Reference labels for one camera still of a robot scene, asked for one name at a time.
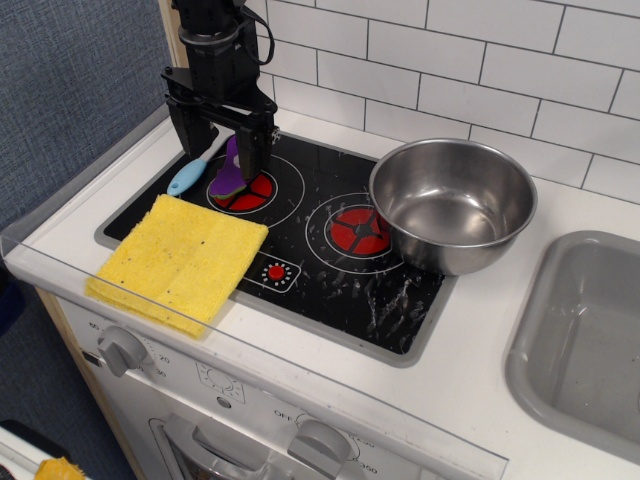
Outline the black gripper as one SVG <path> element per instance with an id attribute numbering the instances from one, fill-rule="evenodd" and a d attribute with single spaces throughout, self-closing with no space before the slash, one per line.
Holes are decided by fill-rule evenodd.
<path id="1" fill-rule="evenodd" d="M 166 104 L 186 154 L 203 154 L 218 135 L 211 122 L 237 130 L 242 178 L 252 180 L 270 159 L 277 106 L 257 86 L 262 62 L 254 27 L 214 34 L 181 27 L 189 65 L 166 68 Z"/>

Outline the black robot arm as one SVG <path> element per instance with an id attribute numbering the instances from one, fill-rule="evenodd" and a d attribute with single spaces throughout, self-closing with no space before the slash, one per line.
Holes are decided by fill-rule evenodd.
<path id="1" fill-rule="evenodd" d="M 234 131 L 242 178 L 253 179 L 269 160 L 277 128 L 277 105 L 258 87 L 260 67 L 256 25 L 266 22 L 243 1 L 174 1 L 186 68 L 167 67 L 166 103 L 184 152 L 199 157 L 219 126 Z"/>

